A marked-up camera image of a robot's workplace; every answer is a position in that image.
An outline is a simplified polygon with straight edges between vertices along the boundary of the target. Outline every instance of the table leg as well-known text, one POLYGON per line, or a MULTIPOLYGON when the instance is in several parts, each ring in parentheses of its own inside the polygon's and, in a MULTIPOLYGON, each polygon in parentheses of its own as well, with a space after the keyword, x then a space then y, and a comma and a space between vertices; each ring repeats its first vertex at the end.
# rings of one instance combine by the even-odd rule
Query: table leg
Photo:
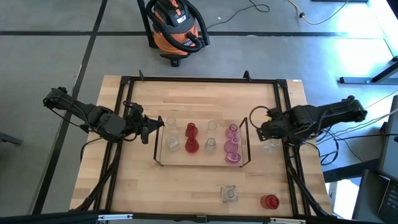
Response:
POLYGON ((8 134, 0 133, 0 142, 9 142, 20 146, 23 141, 8 134))
POLYGON ((370 161, 361 162, 346 167, 340 167, 333 170, 323 172, 323 177, 326 183, 331 183, 339 180, 350 179, 353 177, 360 177, 364 170, 377 172, 379 166, 379 159, 372 159, 370 161))

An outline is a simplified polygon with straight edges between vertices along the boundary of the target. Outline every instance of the black stand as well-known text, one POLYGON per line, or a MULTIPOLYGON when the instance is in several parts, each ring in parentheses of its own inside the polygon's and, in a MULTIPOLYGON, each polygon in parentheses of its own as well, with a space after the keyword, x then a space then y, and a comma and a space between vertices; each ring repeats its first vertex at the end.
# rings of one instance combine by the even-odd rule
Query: black stand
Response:
POLYGON ((398 85, 398 78, 389 78, 391 75, 398 72, 398 56, 392 58, 393 63, 380 74, 373 78, 363 77, 340 77, 341 84, 365 84, 365 85, 398 85))
POLYGON ((145 9, 144 0, 137 0, 139 11, 141 12, 142 21, 145 27, 145 33, 147 34, 149 47, 157 48, 154 40, 154 36, 152 35, 152 31, 150 30, 149 20, 147 16, 147 12, 145 9))
POLYGON ((0 133, 0 142, 9 142, 20 146, 23 141, 18 138, 9 136, 8 134, 0 133))
POLYGON ((370 161, 324 171, 323 177, 325 178, 326 183, 331 183, 339 180, 360 177, 362 176, 364 170, 378 172, 378 167, 379 167, 379 159, 372 159, 370 161))

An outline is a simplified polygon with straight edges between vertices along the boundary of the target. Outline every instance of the red glass cup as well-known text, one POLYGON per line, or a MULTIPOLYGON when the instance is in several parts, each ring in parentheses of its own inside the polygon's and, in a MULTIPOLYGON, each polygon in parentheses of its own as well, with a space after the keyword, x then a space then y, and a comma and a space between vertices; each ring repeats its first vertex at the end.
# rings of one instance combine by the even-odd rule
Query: red glass cup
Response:
POLYGON ((231 139, 232 137, 235 137, 238 135, 238 127, 236 124, 231 124, 225 131, 225 136, 228 139, 231 139))
POLYGON ((185 143, 185 150, 189 153, 195 153, 199 150, 199 143, 195 138, 188 138, 185 143))
POLYGON ((185 136, 188 138, 195 138, 198 135, 198 128, 194 123, 188 123, 187 130, 185 131, 185 136))
POLYGON ((225 161, 230 164, 235 164, 242 159, 241 155, 237 152, 229 152, 225 156, 225 161))
POLYGON ((229 152, 236 152, 239 149, 239 138, 238 137, 232 137, 230 140, 226 141, 224 144, 224 151, 226 153, 229 152))
POLYGON ((263 208, 277 209, 279 207, 279 198, 275 195, 265 195, 260 199, 263 208))

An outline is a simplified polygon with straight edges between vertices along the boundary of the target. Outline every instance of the black hose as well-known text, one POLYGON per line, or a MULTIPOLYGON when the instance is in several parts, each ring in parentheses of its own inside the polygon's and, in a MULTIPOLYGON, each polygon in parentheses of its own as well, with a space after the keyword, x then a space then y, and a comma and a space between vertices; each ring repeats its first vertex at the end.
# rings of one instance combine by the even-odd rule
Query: black hose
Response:
POLYGON ((194 47, 189 47, 181 44, 180 42, 176 41, 166 30, 166 26, 162 21, 160 21, 155 14, 152 12, 152 8, 155 6, 155 3, 158 0, 150 0, 147 4, 146 10, 147 10, 147 15, 149 16, 149 19, 152 20, 152 22, 155 24, 156 28, 163 34, 164 38, 167 40, 168 43, 170 43, 173 47, 176 49, 182 50, 184 52, 188 53, 195 53, 198 52, 201 49, 201 44, 199 41, 199 44, 196 44, 194 47))
POLYGON ((210 45, 210 38, 209 38, 209 34, 207 33, 205 20, 201 16, 198 9, 195 6, 193 6, 193 4, 191 4, 188 0, 186 0, 186 3, 187 3, 188 8, 191 10, 192 14, 196 17, 196 19, 198 19, 201 36, 203 37, 203 40, 205 41, 205 45, 206 46, 210 45))

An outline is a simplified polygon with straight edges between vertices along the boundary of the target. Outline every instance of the vacuum wheel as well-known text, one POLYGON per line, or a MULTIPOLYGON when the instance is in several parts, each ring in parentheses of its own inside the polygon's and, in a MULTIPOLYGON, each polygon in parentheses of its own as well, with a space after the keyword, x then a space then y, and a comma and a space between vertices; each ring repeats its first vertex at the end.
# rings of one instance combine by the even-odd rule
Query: vacuum wheel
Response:
POLYGON ((172 67, 179 67, 181 64, 181 60, 170 60, 170 65, 172 67))

